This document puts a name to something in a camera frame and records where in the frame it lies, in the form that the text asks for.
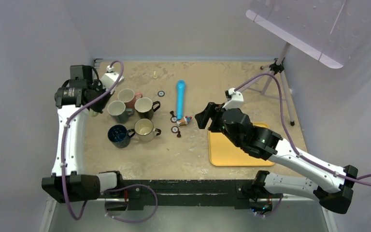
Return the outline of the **grey teal ceramic mug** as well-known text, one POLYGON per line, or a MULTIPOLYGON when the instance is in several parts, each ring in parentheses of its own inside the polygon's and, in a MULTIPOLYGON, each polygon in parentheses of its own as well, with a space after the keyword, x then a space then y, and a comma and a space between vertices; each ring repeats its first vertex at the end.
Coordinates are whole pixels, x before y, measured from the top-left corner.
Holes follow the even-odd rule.
POLYGON ((134 115, 134 110, 127 108, 122 101, 113 101, 107 106, 108 114, 120 124, 127 123, 129 118, 134 115))

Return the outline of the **black ceramic mug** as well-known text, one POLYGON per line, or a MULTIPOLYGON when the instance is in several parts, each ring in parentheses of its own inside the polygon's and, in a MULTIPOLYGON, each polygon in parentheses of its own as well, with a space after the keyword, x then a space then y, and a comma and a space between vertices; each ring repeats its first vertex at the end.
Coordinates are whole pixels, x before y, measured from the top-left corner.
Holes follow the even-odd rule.
POLYGON ((152 101, 150 98, 143 97, 136 100, 134 106, 138 116, 141 119, 146 118, 151 120, 155 111, 160 108, 161 103, 160 101, 152 101))

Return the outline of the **cream white ceramic mug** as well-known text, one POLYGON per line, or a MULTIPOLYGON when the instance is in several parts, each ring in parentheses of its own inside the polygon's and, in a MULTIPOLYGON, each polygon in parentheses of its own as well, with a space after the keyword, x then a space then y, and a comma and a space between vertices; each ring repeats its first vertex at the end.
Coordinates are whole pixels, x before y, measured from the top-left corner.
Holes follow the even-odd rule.
POLYGON ((147 143, 161 135, 161 129, 155 128, 153 122, 147 118, 139 119, 134 124, 134 132, 140 141, 147 143))

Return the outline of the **dark blue ceramic mug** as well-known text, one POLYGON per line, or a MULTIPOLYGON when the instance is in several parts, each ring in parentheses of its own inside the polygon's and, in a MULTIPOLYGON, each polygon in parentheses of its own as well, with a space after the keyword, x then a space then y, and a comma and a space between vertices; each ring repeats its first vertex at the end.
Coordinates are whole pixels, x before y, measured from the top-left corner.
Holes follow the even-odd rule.
POLYGON ((123 125, 114 125, 107 132, 108 140, 117 148, 127 147, 134 135, 134 129, 127 129, 123 125))

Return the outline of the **light green ceramic mug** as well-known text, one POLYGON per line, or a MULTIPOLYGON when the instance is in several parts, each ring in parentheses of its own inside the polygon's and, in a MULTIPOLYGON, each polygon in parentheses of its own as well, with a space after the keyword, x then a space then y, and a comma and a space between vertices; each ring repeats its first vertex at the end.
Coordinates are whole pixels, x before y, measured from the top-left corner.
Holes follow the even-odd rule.
POLYGON ((96 112, 96 111, 93 111, 93 110, 90 110, 90 111, 89 111, 89 116, 90 116, 90 117, 96 117, 96 116, 98 116, 98 115, 99 115, 99 113, 96 112))

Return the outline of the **pink ceramic mug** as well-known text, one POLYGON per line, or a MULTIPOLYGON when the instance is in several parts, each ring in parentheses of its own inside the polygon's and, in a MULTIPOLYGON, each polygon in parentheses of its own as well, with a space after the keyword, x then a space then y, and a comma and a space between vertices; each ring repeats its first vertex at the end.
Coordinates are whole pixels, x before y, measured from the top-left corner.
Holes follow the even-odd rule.
POLYGON ((130 88, 122 89, 117 95, 118 100, 123 102, 127 108, 131 109, 135 108, 136 101, 142 97, 142 93, 135 93, 135 91, 130 88))

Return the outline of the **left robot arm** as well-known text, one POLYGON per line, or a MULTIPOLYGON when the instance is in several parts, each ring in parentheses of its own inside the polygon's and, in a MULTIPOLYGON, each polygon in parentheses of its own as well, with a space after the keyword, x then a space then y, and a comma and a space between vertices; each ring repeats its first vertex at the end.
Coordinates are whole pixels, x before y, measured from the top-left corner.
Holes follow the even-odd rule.
POLYGON ((114 198, 123 195, 125 185, 118 171, 87 174, 84 162, 86 121, 90 113, 103 112, 122 72, 112 65, 99 77, 94 67, 72 65, 70 78, 55 92, 59 135, 51 175, 41 181, 42 189, 58 203, 97 199, 103 192, 114 198))

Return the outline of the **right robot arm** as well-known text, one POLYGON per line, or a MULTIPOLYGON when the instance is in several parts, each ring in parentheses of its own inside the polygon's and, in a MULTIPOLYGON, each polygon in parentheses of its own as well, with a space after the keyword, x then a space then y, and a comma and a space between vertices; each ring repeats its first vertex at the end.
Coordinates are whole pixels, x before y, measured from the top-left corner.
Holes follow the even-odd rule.
POLYGON ((280 134, 255 126, 239 108, 227 110, 209 102, 195 115, 195 120, 199 129, 207 128, 210 120, 210 132, 222 133, 249 156, 283 165, 302 175, 299 178, 258 172, 252 183, 256 196, 287 193, 318 201, 334 213, 347 213, 354 193, 354 181, 347 178, 356 178, 356 167, 337 166, 296 148, 280 134))

